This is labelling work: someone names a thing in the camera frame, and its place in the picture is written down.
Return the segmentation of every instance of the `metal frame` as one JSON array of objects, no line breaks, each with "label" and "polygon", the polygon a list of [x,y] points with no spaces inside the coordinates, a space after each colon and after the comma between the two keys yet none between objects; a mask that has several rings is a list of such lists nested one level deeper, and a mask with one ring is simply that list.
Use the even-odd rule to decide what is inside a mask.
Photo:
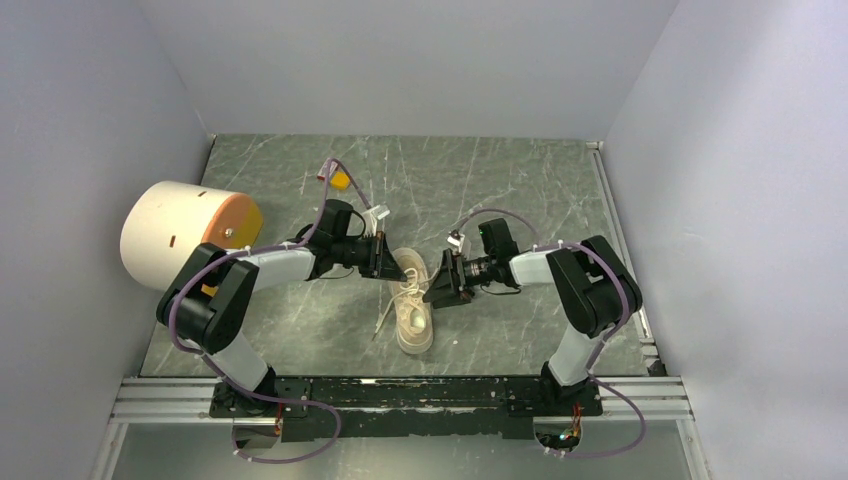
[{"label": "metal frame", "polygon": [[[647,421],[675,421],[692,478],[710,478],[689,399],[679,377],[602,377],[602,380],[632,399]],[[273,425],[272,418],[211,418],[209,406],[217,383],[216,378],[124,379],[91,478],[108,480],[112,477],[130,424]],[[633,422],[637,419],[626,403],[603,389],[601,403],[604,414],[584,417],[585,422]],[[568,422],[571,418],[535,417],[533,420],[534,423],[552,423]]]},{"label": "metal frame", "polygon": [[[616,210],[615,202],[612,200],[612,190],[610,189],[609,181],[607,180],[606,170],[604,170],[604,162],[603,158],[601,158],[601,152],[597,149],[597,147],[590,147],[588,153],[592,160],[592,167],[595,170],[595,179],[598,182],[598,187],[600,187],[603,192],[601,202],[603,202],[609,212],[609,227],[610,232],[612,232],[613,247],[615,247],[619,255],[621,255],[621,260],[624,262],[624,266],[630,271],[630,275],[638,281],[639,279],[636,277],[636,272],[633,271],[633,260],[630,258],[630,251],[627,250],[627,243],[624,241],[624,232],[621,229],[621,222],[618,220],[618,210]],[[636,329],[639,333],[639,337],[641,339],[650,339],[653,342],[654,335],[651,332],[651,326],[648,324],[648,315],[645,313],[645,309],[639,309],[639,311],[636,312],[636,316],[639,319],[637,325],[641,327]]]}]

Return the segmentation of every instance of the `white wall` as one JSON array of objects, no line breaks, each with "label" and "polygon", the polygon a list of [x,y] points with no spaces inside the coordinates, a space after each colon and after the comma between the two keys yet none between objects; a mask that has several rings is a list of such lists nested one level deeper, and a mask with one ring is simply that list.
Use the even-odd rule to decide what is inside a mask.
[{"label": "white wall", "polygon": [[0,11],[0,476],[87,478],[155,321],[123,219],[154,182],[198,180],[208,141],[130,0]]},{"label": "white wall", "polygon": [[213,132],[600,139],[677,0],[140,0]]},{"label": "white wall", "polygon": [[682,0],[607,137],[717,479],[848,478],[848,4]]}]

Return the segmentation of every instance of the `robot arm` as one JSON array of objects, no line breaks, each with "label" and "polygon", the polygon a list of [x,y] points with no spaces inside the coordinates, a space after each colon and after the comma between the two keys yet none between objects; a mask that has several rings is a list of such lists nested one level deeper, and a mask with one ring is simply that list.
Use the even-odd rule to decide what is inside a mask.
[{"label": "robot arm", "polygon": [[[464,238],[457,232],[452,233],[449,243],[456,248],[442,253],[439,273],[424,295],[424,301],[436,309],[467,304],[475,295],[475,286],[492,282],[512,288],[555,285],[569,326],[559,348],[543,366],[542,376],[557,386],[556,396],[567,395],[585,383],[586,365],[593,351],[603,340],[604,333],[622,317],[621,300],[613,282],[589,255],[581,251],[558,248],[519,253],[502,218],[479,227],[485,255],[466,259],[462,253]],[[639,310],[642,293],[609,242],[595,236],[581,245],[597,254],[617,277],[627,297],[627,316]]]},{"label": "robot arm", "polygon": [[[363,235],[347,234],[352,215],[359,216],[350,204],[327,200],[321,221],[305,246],[287,249],[286,245],[296,244],[286,242],[272,251],[229,259],[209,272],[180,303],[177,334],[208,354],[239,385],[258,394],[275,396],[274,369],[253,350],[241,332],[254,291],[290,281],[318,279],[336,264],[358,268],[365,278],[406,280],[391,255],[385,234],[369,231],[368,223],[373,229],[375,222],[363,219],[366,222]],[[310,227],[304,227],[298,237]],[[208,243],[192,252],[159,302],[156,309],[159,322],[168,325],[169,312],[180,290],[198,271],[227,253]],[[246,397],[239,400],[245,410],[267,407]]]}]

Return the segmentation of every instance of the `wire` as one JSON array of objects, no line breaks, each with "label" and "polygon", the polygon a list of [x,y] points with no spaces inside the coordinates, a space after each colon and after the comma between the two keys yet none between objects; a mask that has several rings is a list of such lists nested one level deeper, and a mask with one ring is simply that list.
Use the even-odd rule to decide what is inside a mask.
[{"label": "wire", "polygon": [[[335,158],[328,158],[324,163],[325,163],[325,165],[327,163],[334,163],[334,164],[338,165],[338,167],[341,168],[342,171],[350,178],[350,183],[353,185],[353,188],[356,190],[356,193],[359,194],[359,198],[362,199],[362,203],[365,204],[365,207],[371,208],[371,203],[368,202],[368,198],[365,196],[365,194],[359,188],[359,185],[356,183],[356,180],[353,179],[353,176],[350,174],[350,171],[348,171],[347,167],[345,167],[344,164],[342,164],[342,162],[340,162],[338,159],[335,159]],[[324,402],[318,402],[318,401],[314,401],[314,400],[301,400],[301,399],[298,399],[298,398],[271,397],[271,396],[268,396],[268,395],[261,395],[261,394],[255,393],[255,392],[252,392],[252,391],[244,388],[238,382],[229,378],[218,367],[218,365],[216,365],[215,362],[211,358],[209,358],[209,356],[206,354],[206,352],[204,352],[203,350],[197,349],[197,348],[192,348],[192,347],[186,346],[180,341],[180,338],[177,335],[177,311],[179,309],[180,304],[183,302],[183,300],[185,300],[186,295],[188,295],[188,292],[191,291],[191,289],[194,288],[195,285],[200,283],[200,281],[206,275],[208,275],[210,272],[212,272],[213,270],[215,270],[219,266],[223,265],[225,262],[227,262],[231,259],[234,259],[234,258],[245,257],[245,256],[250,255],[250,254],[259,254],[259,253],[266,253],[266,252],[276,252],[276,251],[290,250],[290,249],[293,249],[293,248],[301,248],[304,245],[306,245],[306,243],[309,241],[309,239],[312,238],[312,235],[315,233],[315,230],[318,228],[318,223],[321,221],[321,215],[324,213],[324,207],[327,204],[327,195],[329,194],[329,187],[330,187],[330,181],[329,181],[329,176],[327,176],[327,177],[324,178],[324,194],[323,194],[323,198],[321,199],[321,205],[318,207],[318,215],[315,219],[315,222],[312,224],[312,226],[309,228],[309,230],[306,231],[306,233],[303,235],[303,238],[301,238],[301,240],[299,242],[297,242],[294,245],[284,243],[284,244],[280,244],[280,245],[269,245],[269,246],[265,246],[265,247],[259,247],[259,248],[256,248],[254,250],[237,250],[235,252],[228,253],[227,255],[224,255],[224,256],[218,258],[217,260],[212,261],[209,265],[200,269],[200,271],[198,271],[193,277],[191,277],[189,279],[189,281],[186,282],[185,286],[183,286],[183,288],[179,292],[177,292],[177,295],[174,296],[174,300],[173,300],[171,309],[168,312],[168,332],[169,332],[170,337],[171,337],[171,343],[174,344],[174,348],[176,348],[177,350],[179,350],[181,352],[193,353],[193,354],[196,354],[196,355],[200,355],[201,358],[203,359],[204,363],[206,363],[206,365],[213,372],[215,372],[215,374],[217,376],[221,377],[221,380],[226,382],[230,387],[232,387],[236,391],[238,391],[241,394],[246,395],[248,397],[255,398],[257,400],[261,400],[261,401],[264,401],[264,402],[285,403],[285,404],[291,404],[291,405],[303,405],[303,406],[317,407],[317,408],[320,408],[322,410],[326,410],[326,411],[330,412],[336,420],[335,432],[333,433],[333,436],[327,441],[327,443],[325,443],[324,445],[322,445],[321,447],[317,448],[316,450],[314,450],[310,453],[307,453],[305,455],[301,455],[299,457],[294,457],[294,458],[265,459],[265,458],[258,458],[258,457],[250,456],[250,455],[248,455],[248,454],[246,454],[246,453],[244,453],[244,452],[242,452],[241,450],[238,449],[238,445],[236,445],[236,443],[235,443],[235,437],[233,437],[233,445],[234,445],[234,447],[236,447],[234,454],[241,457],[241,458],[244,458],[247,461],[252,461],[252,462],[257,462],[257,463],[269,463],[269,464],[287,464],[287,463],[295,463],[295,462],[299,462],[299,461],[302,461],[302,460],[307,460],[307,459],[310,459],[310,458],[315,457],[317,455],[320,455],[322,452],[324,452],[325,450],[330,448],[336,442],[336,440],[338,440],[339,435],[341,434],[342,419],[339,416],[339,412],[335,408],[333,408],[332,405],[328,405]]]},{"label": "wire", "polygon": [[580,425],[583,422],[583,413],[581,412],[582,408],[583,407],[580,406],[580,402],[575,403],[571,408],[573,412],[571,417],[571,431],[578,437],[580,436]]},{"label": "wire", "polygon": [[488,293],[489,295],[494,295],[496,297],[502,297],[504,295],[518,295],[519,293],[521,293],[520,288],[516,288],[516,289],[512,290],[511,292],[491,292],[489,290],[486,290],[486,288],[483,287],[482,285],[480,285],[480,290],[483,290],[484,292]]},{"label": "wire", "polygon": [[321,279],[321,280],[341,280],[343,278],[347,278],[347,277],[351,276],[355,270],[356,270],[356,268],[350,267],[350,270],[348,270],[347,273],[345,273],[344,275],[342,275],[340,277],[318,277],[318,278]]},{"label": "wire", "polygon": [[521,215],[519,215],[517,213],[512,213],[509,210],[504,210],[504,209],[501,209],[501,208],[479,208],[477,210],[474,210],[473,212],[469,213],[467,217],[465,217],[465,218],[463,218],[462,220],[459,221],[459,224],[456,226],[456,229],[462,230],[462,228],[465,227],[465,224],[468,223],[469,220],[476,217],[477,215],[480,215],[481,213],[500,213],[500,214],[503,214],[503,215],[510,216],[510,217],[518,220],[519,222],[523,223],[524,225],[526,225],[527,228],[529,228],[530,231],[533,232],[533,240],[536,243],[539,243],[539,241],[540,241],[539,231],[536,230],[536,227],[534,227],[533,224],[530,223],[529,220],[527,220],[526,218],[522,217]]},{"label": "wire", "polygon": [[361,232],[359,232],[359,235],[356,235],[356,236],[354,236],[353,238],[362,238],[362,237],[364,237],[364,236],[365,236],[365,228],[366,228],[366,226],[365,226],[365,219],[364,219],[364,218],[362,218],[362,215],[360,215],[360,213],[359,213],[359,212],[357,212],[356,210],[351,210],[351,212],[350,212],[350,213],[352,213],[352,214],[356,215],[357,217],[359,217],[359,219],[360,219],[360,220],[362,220],[362,231],[361,231]]},{"label": "wire", "polygon": [[619,455],[619,454],[622,454],[624,452],[629,452],[630,450],[633,450],[640,443],[642,443],[642,440],[645,439],[645,435],[648,433],[648,423],[645,421],[645,415],[643,415],[642,411],[639,410],[639,407],[637,407],[636,404],[633,403],[633,400],[629,399],[626,395],[619,392],[618,390],[612,388],[611,386],[609,386],[609,384],[598,380],[598,377],[596,377],[596,376],[594,376],[593,374],[590,373],[589,374],[589,380],[594,382],[599,387],[609,391],[610,393],[612,393],[616,397],[620,398],[621,400],[624,401],[624,403],[626,403],[627,405],[630,406],[630,408],[633,409],[633,412],[636,414],[637,417],[639,417],[639,435],[636,437],[635,440],[633,440],[632,442],[628,443],[627,445],[625,445],[623,447],[614,448],[612,450],[607,450],[605,452],[569,453],[569,454],[566,455],[566,457],[606,458],[606,457],[613,457],[615,455]]},{"label": "wire", "polygon": [[283,404],[277,404],[277,417],[274,418],[274,433],[279,437],[283,434]]}]

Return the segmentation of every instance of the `yellow object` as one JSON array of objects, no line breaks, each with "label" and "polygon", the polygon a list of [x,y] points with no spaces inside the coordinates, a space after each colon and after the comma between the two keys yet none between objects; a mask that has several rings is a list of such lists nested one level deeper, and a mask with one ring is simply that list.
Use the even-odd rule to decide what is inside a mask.
[{"label": "yellow object", "polygon": [[344,172],[336,172],[330,179],[330,186],[336,190],[345,190],[350,186],[350,177]]},{"label": "yellow object", "polygon": [[209,285],[201,285],[200,291],[209,295],[210,297],[214,297],[216,293],[218,293],[218,287],[210,287]]},{"label": "yellow object", "polygon": [[225,248],[244,248],[247,245],[253,245],[256,237],[259,236],[259,231],[262,230],[262,223],[259,206],[251,202],[241,220],[241,225],[234,228],[233,236],[225,244]]}]

